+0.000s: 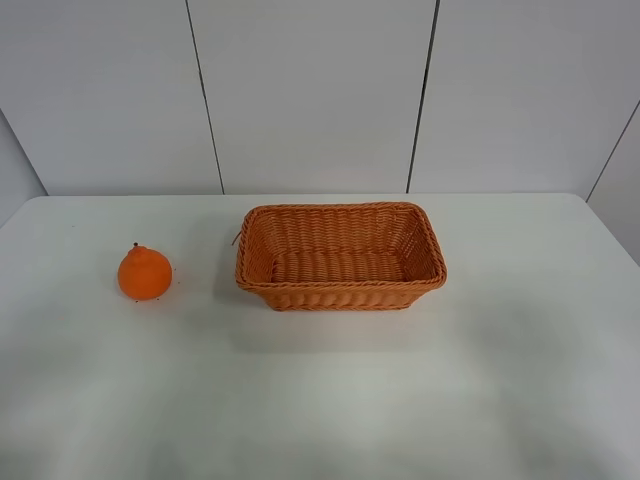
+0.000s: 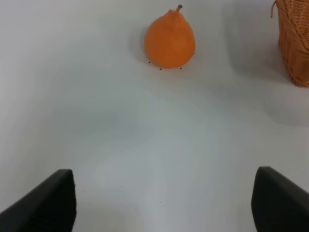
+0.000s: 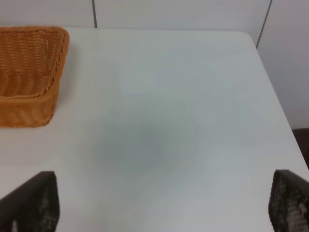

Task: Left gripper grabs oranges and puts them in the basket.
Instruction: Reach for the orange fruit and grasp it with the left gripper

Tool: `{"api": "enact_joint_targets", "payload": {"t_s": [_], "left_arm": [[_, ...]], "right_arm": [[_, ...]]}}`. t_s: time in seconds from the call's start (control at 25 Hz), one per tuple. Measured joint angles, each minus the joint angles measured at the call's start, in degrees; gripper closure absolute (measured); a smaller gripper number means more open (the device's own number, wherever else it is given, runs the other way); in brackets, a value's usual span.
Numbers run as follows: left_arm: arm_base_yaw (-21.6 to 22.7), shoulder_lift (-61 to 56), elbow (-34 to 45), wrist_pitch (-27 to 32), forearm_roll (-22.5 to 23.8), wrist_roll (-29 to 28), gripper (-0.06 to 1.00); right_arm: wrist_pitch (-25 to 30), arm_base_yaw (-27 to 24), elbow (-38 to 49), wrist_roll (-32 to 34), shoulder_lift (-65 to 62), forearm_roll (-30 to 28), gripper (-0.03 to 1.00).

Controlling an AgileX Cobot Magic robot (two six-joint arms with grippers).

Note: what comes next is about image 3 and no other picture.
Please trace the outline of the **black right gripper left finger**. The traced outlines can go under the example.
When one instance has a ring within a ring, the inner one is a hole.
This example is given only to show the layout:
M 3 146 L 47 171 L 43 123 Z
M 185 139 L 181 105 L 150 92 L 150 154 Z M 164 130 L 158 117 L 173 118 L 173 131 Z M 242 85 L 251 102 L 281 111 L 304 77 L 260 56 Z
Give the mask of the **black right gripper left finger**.
M 0 200 L 2 232 L 54 232 L 59 221 L 57 178 L 39 172 Z

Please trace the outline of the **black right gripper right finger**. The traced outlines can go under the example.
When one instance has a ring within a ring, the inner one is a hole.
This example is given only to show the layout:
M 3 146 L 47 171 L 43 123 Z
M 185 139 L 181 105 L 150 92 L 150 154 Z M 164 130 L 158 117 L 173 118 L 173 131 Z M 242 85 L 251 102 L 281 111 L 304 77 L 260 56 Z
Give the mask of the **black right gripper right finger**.
M 289 170 L 276 170 L 268 214 L 275 232 L 307 232 L 309 182 Z

